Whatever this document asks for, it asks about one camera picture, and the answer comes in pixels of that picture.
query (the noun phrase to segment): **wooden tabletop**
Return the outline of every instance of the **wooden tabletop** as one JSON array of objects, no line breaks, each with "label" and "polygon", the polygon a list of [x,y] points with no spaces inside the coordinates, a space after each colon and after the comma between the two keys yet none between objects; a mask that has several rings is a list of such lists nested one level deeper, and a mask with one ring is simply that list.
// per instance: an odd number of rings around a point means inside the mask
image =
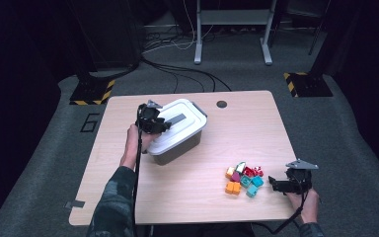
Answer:
[{"label": "wooden tabletop", "polygon": [[[296,159],[273,96],[268,91],[141,95],[110,98],[102,119],[69,222],[89,225],[124,150],[126,132],[137,107],[153,100],[167,105],[188,99],[208,114],[200,143],[171,163],[160,166],[141,156],[136,204],[137,224],[202,223],[286,219],[293,209],[272,190],[268,176],[285,180],[286,163]],[[227,107],[217,107],[224,101]],[[255,197],[242,188],[225,193],[228,167],[246,162],[261,166],[264,185]]]}]

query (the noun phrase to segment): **gray carpet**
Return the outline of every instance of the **gray carpet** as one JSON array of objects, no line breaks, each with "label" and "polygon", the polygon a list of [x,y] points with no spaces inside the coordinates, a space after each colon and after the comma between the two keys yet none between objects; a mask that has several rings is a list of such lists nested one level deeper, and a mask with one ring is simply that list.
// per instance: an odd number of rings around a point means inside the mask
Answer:
[{"label": "gray carpet", "polygon": [[[273,66],[265,66],[255,34],[217,36],[206,42],[201,65],[193,64],[194,44],[189,49],[164,47],[144,56],[157,63],[209,72],[233,91],[271,91],[295,154],[320,166],[313,182],[323,200],[319,221],[327,236],[379,236],[379,162],[360,136],[346,98],[329,76],[325,80],[333,97],[292,98],[282,76],[311,68],[322,40],[309,56],[311,42],[311,35],[304,32],[279,32],[271,49]],[[209,78],[186,75],[198,82],[179,77],[176,88],[174,76],[142,63],[116,80],[112,96],[212,91]],[[77,82],[69,77],[59,83],[58,109],[0,210],[0,236],[85,235],[86,227],[69,224],[70,212],[64,205],[76,197],[97,134],[80,132],[82,124],[90,113],[99,114],[93,119],[101,121],[106,106],[69,106]],[[216,91],[227,89],[217,81]],[[275,229],[280,223],[266,224]],[[255,231],[257,236],[271,236],[261,227]],[[290,224],[278,236],[297,236],[297,229]]]}]

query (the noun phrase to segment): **orange toy block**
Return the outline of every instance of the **orange toy block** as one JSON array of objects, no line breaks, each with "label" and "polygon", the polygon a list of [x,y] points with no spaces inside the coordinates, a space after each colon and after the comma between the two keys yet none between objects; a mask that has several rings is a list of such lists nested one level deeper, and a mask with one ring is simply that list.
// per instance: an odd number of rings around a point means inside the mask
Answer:
[{"label": "orange toy block", "polygon": [[241,192],[241,184],[234,182],[235,184],[233,185],[233,195],[238,195]]},{"label": "orange toy block", "polygon": [[235,168],[234,167],[229,167],[227,169],[227,172],[226,172],[226,178],[227,179],[232,178],[232,175],[233,175],[234,172],[235,172]]},{"label": "orange toy block", "polygon": [[233,193],[233,187],[234,187],[235,183],[234,182],[228,182],[227,185],[226,185],[226,194],[229,194],[231,195]]}]

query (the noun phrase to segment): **white plastic container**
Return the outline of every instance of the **white plastic container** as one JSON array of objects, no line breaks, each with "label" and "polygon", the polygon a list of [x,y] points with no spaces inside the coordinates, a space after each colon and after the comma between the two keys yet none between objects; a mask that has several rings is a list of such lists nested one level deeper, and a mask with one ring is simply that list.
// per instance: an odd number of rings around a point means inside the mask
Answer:
[{"label": "white plastic container", "polygon": [[147,152],[158,165],[166,165],[199,144],[207,115],[187,99],[176,100],[159,111],[158,118],[172,125],[152,142]]}]

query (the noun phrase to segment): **hand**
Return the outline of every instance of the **hand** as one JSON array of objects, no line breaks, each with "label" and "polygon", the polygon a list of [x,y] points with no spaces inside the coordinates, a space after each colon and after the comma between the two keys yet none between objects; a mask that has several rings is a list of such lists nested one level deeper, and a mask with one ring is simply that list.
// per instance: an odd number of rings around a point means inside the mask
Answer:
[{"label": "hand", "polygon": [[[147,134],[145,132],[141,133],[141,150],[145,151],[149,148],[150,143],[159,137],[161,134]],[[134,169],[137,158],[138,149],[138,128],[135,124],[132,124],[127,131],[127,140],[125,142],[124,154],[119,162],[120,166],[126,166],[130,169]]]},{"label": "hand", "polygon": [[[294,209],[297,209],[301,205],[301,195],[289,193],[287,194]],[[314,189],[309,190],[309,194],[303,205],[301,211],[301,219],[303,223],[318,222],[318,205],[319,195]]]}]

